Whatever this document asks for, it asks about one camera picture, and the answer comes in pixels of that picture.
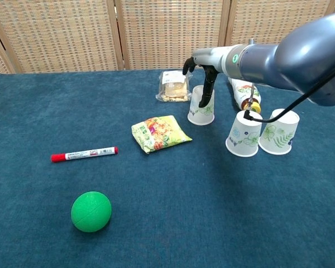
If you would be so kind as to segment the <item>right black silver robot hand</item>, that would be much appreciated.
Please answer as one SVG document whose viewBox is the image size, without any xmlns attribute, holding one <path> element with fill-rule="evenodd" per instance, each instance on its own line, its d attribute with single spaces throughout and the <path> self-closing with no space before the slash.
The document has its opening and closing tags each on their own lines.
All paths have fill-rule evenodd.
<svg viewBox="0 0 335 268">
<path fill-rule="evenodd" d="M 222 56 L 223 52 L 220 51 L 220 47 L 198 49 L 184 63 L 183 75 L 188 72 L 192 73 L 196 66 L 201 66 L 204 69 L 205 78 L 199 108 L 207 106 L 212 98 L 215 80 L 217 75 L 222 72 Z"/>
</svg>

